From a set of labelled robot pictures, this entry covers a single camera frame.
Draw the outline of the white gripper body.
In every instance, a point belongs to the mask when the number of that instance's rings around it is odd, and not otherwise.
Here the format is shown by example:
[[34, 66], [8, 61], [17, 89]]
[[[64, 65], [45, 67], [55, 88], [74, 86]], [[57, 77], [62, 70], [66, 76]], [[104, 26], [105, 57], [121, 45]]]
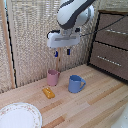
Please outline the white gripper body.
[[59, 48], [77, 45], [80, 42], [80, 29], [52, 30], [47, 34], [47, 46], [49, 48]]

